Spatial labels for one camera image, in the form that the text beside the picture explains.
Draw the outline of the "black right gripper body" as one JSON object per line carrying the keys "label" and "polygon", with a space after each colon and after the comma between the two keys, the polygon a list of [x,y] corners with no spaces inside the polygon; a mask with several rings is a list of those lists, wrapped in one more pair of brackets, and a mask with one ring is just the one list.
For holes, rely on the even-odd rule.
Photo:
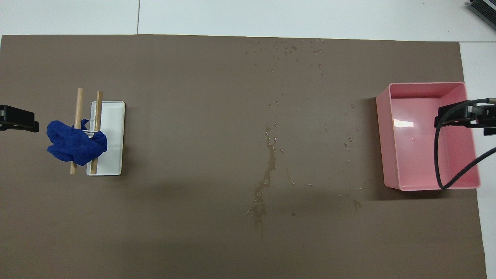
{"label": "black right gripper body", "polygon": [[471,113],[469,129],[483,129],[484,136],[496,134],[496,99],[484,98],[469,101],[467,112]]}

